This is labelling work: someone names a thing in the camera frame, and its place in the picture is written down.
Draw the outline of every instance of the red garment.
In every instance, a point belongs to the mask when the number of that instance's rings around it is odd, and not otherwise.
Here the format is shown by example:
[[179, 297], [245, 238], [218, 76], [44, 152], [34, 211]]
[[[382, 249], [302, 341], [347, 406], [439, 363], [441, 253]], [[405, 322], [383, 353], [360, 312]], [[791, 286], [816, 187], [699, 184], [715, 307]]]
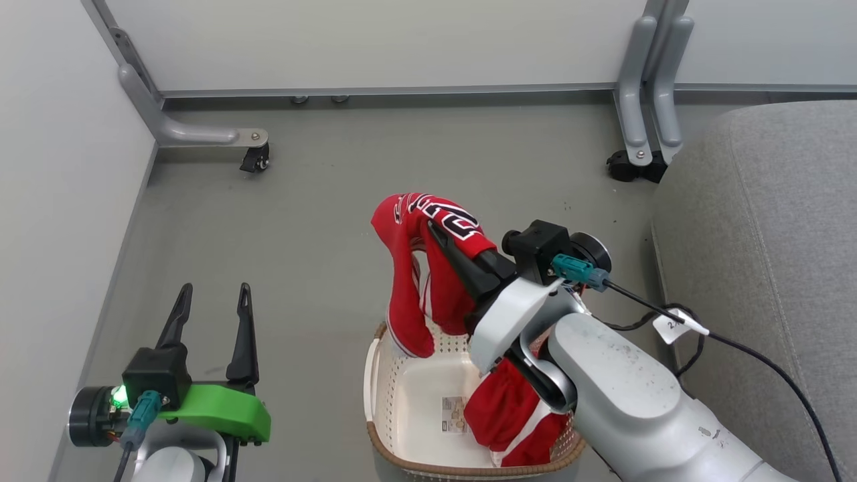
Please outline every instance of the red garment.
[[501, 467], [550, 463], [550, 450], [568, 423], [567, 416], [549, 411], [506, 359], [470, 396], [464, 420]]
[[426, 252], [431, 292], [431, 316], [447, 334], [464, 334], [464, 315], [473, 300], [429, 231], [429, 220], [450, 233], [470, 259], [497, 247], [476, 218], [458, 204], [430, 194], [400, 194], [385, 199], [372, 216], [372, 226], [393, 256], [393, 294], [387, 309], [387, 327], [408, 355], [426, 358], [434, 353], [434, 339], [420, 306], [419, 264], [413, 252]]

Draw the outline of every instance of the sticker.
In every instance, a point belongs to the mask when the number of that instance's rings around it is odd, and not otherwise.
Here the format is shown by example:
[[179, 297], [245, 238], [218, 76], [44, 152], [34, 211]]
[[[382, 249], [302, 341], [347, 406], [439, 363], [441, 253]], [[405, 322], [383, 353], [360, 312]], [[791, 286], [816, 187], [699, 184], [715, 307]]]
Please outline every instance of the sticker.
[[443, 397], [443, 409], [440, 412], [440, 430], [446, 433], [467, 433], [470, 429], [464, 421], [464, 397]]
[[691, 316], [684, 311], [679, 310], [678, 308], [670, 308], [667, 311], [674, 315], [678, 315], [679, 318], [685, 321], [684, 323], [679, 323], [670, 317], [659, 315], [655, 318], [655, 321], [651, 323], [657, 330], [657, 333], [664, 341], [667, 342], [668, 345], [672, 345], [680, 336], [691, 330], [708, 336], [708, 329], [697, 323], [696, 320], [691, 318]]

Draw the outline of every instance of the white partition panel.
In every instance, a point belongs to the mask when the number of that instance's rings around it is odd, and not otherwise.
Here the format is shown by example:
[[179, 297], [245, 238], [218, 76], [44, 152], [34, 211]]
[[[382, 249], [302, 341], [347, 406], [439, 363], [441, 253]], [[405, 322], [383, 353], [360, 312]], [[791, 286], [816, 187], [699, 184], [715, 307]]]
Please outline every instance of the white partition panel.
[[686, 14], [679, 87], [857, 85], [855, 0], [690, 0]]
[[0, 65], [0, 479], [44, 482], [154, 139], [79, 2], [0, 2]]
[[613, 83], [645, 4], [108, 0], [167, 95]]

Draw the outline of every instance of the gray sofa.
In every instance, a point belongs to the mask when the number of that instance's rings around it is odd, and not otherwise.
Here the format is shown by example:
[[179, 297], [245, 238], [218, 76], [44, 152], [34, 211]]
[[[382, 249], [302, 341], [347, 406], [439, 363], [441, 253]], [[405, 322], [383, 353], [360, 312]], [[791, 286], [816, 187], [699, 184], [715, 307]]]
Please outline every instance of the gray sofa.
[[[785, 369], [843, 479], [857, 481], [857, 101], [718, 118], [667, 170], [652, 229], [667, 301]], [[695, 350], [686, 335], [679, 364]], [[812, 422], [768, 367], [708, 340], [683, 381], [775, 468], [833, 480]]]

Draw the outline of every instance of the floor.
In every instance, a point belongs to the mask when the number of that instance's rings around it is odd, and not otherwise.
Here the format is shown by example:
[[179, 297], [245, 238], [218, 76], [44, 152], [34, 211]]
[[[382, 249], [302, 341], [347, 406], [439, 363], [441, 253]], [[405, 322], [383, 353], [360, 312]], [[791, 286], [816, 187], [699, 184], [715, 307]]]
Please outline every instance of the floor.
[[[680, 106], [686, 136], [738, 103]], [[295, 107], [265, 100], [233, 110], [187, 102], [174, 117], [262, 127], [272, 164], [237, 169], [223, 151], [161, 159], [133, 222], [87, 384], [116, 384], [138, 346], [157, 340], [179, 287], [194, 284], [183, 341], [194, 379], [221, 379], [236, 333], [238, 288], [253, 289], [261, 382], [272, 441], [242, 450], [239, 480], [393, 482], [404, 475], [374, 454], [362, 407], [363, 362], [383, 320], [391, 263], [369, 225], [392, 193], [447, 196], [498, 240], [534, 219], [600, 238], [614, 279], [659, 296], [648, 228], [654, 184], [610, 179], [604, 160], [622, 148], [604, 94], [501, 98], [312, 99]], [[644, 310], [591, 293], [599, 317], [630, 323]], [[653, 332], [629, 337], [663, 357]], [[106, 480], [118, 452], [67, 449], [57, 480]], [[617, 480], [590, 449], [542, 478]]]

